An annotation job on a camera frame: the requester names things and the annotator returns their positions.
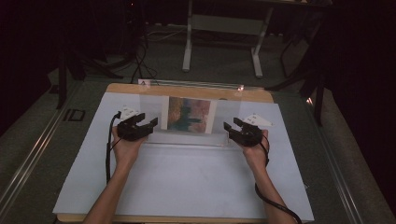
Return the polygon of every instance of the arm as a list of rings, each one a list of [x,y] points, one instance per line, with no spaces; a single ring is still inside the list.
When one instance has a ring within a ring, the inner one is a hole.
[[[117,209],[122,190],[125,186],[128,174],[137,159],[140,146],[146,138],[134,142],[120,140],[117,128],[113,128],[113,150],[116,155],[117,166],[113,176],[105,189],[92,206],[83,223],[111,223]]]
[[[262,134],[265,137],[268,137],[268,131],[263,130]],[[265,148],[269,147],[269,143],[266,138],[262,139],[262,144]],[[271,178],[267,173],[267,169],[265,168],[265,161],[266,156],[264,153],[264,149],[257,145],[255,147],[243,147],[244,155],[247,159],[247,164],[250,167],[251,171],[253,172],[254,178],[256,180],[256,184],[259,187],[260,193],[265,198],[279,203],[286,207],[285,203],[283,202],[281,196],[277,192],[275,186],[273,185]],[[275,223],[282,223],[282,224],[294,224],[296,221],[292,216],[289,214],[273,207],[271,204],[264,203],[264,209],[268,216],[268,223],[275,224]]]

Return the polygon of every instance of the colorful painting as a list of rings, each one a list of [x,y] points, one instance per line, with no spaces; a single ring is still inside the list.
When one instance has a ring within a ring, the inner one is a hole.
[[[163,102],[162,129],[211,133],[216,102],[180,97],[165,97]]]

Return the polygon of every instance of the hand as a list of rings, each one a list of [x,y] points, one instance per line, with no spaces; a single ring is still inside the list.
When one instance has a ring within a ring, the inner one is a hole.
[[[119,138],[117,127],[113,127],[112,133],[114,140],[111,145],[113,146],[114,153],[116,155],[117,168],[129,171],[137,159],[140,146],[144,141],[146,141],[147,137],[131,142]]]
[[[265,149],[262,148],[260,144],[254,147],[244,147],[240,145],[240,147],[243,149],[245,158],[247,159],[247,164],[252,171],[256,171],[257,169],[261,168],[265,169],[267,157],[264,150],[269,150],[269,142],[267,140],[268,130],[262,130],[262,135],[262,145],[265,147]]]

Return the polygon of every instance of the black wearable device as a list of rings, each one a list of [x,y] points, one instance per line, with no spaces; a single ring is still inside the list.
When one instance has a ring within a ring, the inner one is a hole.
[[[233,123],[241,127],[240,132],[232,129],[231,125],[226,122],[224,122],[224,129],[236,143],[244,147],[254,147],[262,141],[262,130],[259,127],[245,123],[238,118],[233,118]]]
[[[113,128],[113,123],[115,119],[119,119],[121,115],[121,112],[119,112],[117,115],[113,117],[113,119],[110,122],[110,128],[108,131],[108,141],[107,141],[107,146],[106,146],[106,182],[110,180],[110,151],[113,149],[113,147],[118,143],[114,143],[113,146],[111,146],[111,131]],[[139,138],[146,137],[149,134],[153,132],[153,128],[157,126],[158,124],[158,118],[153,119],[150,121],[148,124],[138,126],[137,123],[145,119],[146,114],[142,113],[139,115],[132,116],[117,125],[117,134],[121,139],[125,139],[127,141],[135,141]]]
[[[120,122],[117,126],[119,137],[128,141],[135,141],[151,134],[152,129],[158,124],[158,118],[153,119],[148,124],[138,126],[137,123],[145,119],[145,117],[146,114],[142,113]]]

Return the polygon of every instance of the forearm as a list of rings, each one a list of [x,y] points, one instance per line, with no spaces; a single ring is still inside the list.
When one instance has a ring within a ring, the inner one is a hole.
[[[84,224],[105,224],[112,222],[128,174],[129,170],[116,168],[116,171],[107,183],[105,189],[85,217]]]
[[[277,192],[273,182],[271,181],[265,167],[256,167],[253,170],[253,174],[256,180],[256,184],[259,188],[260,193],[265,198],[278,203],[282,206],[285,206],[282,197]],[[275,223],[283,223],[283,224],[294,224],[296,223],[295,219],[284,211],[279,210],[278,208],[272,206],[269,203],[264,203],[264,209],[268,216],[268,222],[271,224]]]

